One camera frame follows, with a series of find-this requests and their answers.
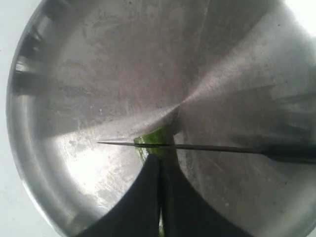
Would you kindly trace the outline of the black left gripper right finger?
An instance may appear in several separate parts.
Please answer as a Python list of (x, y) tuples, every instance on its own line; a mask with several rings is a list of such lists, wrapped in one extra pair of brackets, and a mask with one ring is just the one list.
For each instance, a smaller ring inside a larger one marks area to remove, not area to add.
[(166, 237), (245, 237), (239, 228), (215, 209), (185, 177), (176, 155), (160, 158), (163, 231)]

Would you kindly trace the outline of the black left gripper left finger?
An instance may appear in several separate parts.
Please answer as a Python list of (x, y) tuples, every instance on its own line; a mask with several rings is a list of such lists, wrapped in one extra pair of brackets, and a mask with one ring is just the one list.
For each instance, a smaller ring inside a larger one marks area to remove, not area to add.
[(160, 160), (149, 155), (121, 200), (78, 237), (158, 237)]

